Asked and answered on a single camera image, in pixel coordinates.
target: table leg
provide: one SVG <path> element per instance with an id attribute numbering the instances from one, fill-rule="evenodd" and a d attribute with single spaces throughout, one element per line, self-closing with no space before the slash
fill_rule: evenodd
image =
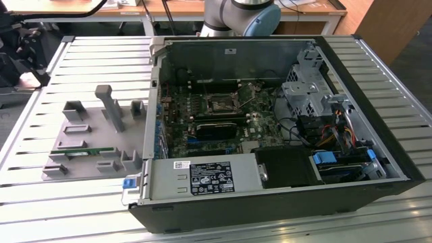
<path id="1" fill-rule="evenodd" d="M 326 26 L 323 28 L 323 35 L 330 35 L 335 33 L 339 21 L 341 21 L 342 16 L 341 15 L 334 15 L 331 16 L 330 20 L 326 23 Z"/>
<path id="2" fill-rule="evenodd" d="M 151 21 L 146 16 L 142 17 L 142 22 L 145 26 L 146 36 L 155 36 L 157 34 L 155 34 L 154 24 L 151 23 Z"/>

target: white sticker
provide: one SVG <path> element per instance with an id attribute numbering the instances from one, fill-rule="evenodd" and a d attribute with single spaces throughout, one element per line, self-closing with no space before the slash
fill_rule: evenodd
<path id="1" fill-rule="evenodd" d="M 122 15 L 139 15 L 138 12 L 121 12 Z"/>
<path id="2" fill-rule="evenodd" d="M 89 156 L 89 152 L 67 153 L 67 156 Z"/>
<path id="3" fill-rule="evenodd" d="M 238 49 L 226 49 L 226 55 L 237 54 L 237 53 L 238 53 Z"/>
<path id="4" fill-rule="evenodd" d="M 175 161 L 175 169 L 189 169 L 191 161 Z"/>

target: barcode sticker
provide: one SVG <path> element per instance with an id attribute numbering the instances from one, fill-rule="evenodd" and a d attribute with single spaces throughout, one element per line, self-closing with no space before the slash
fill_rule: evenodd
<path id="1" fill-rule="evenodd" d="M 175 169 L 189 169 L 191 161 L 175 161 Z"/>

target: motherboard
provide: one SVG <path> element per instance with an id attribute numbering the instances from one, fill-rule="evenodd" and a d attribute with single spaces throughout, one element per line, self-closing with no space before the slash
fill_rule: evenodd
<path id="1" fill-rule="evenodd" d="M 274 116 L 275 91 L 259 81 L 235 80 L 218 90 L 209 83 L 166 85 L 170 158 L 250 153 L 285 144 Z"/>

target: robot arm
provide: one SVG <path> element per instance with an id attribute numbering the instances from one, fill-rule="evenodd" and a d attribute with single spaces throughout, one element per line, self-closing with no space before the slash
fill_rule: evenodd
<path id="1" fill-rule="evenodd" d="M 282 10 L 274 0 L 206 0 L 201 36 L 267 36 L 275 31 Z"/>

